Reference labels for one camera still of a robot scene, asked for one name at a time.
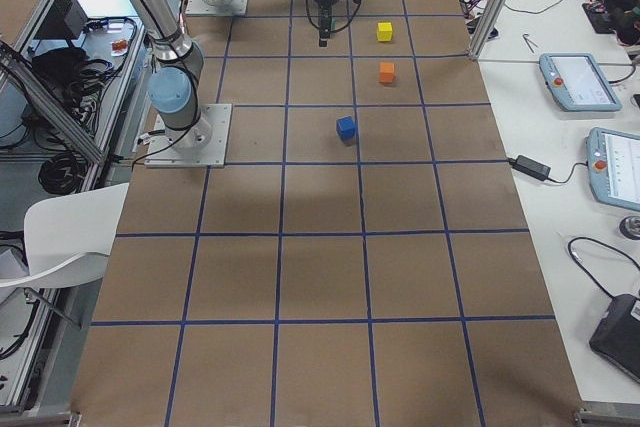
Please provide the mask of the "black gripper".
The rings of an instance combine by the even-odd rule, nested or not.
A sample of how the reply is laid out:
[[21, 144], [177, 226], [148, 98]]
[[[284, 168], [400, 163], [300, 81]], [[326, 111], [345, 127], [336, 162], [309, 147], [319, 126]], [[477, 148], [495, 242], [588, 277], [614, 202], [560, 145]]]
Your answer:
[[328, 45], [331, 38], [333, 15], [332, 7], [340, 0], [313, 0], [319, 7], [318, 10], [318, 45], [322, 48]]

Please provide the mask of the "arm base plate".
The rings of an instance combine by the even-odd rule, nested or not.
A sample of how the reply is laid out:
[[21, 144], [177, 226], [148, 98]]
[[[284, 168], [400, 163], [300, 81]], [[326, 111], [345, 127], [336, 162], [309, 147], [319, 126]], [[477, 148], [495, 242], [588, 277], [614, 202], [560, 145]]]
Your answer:
[[187, 0], [187, 16], [233, 17], [244, 16], [248, 0]]
[[202, 105], [200, 120], [185, 137], [182, 132], [166, 132], [157, 114], [154, 129], [165, 132], [150, 139], [144, 165], [149, 168], [223, 167], [232, 111], [231, 104]]

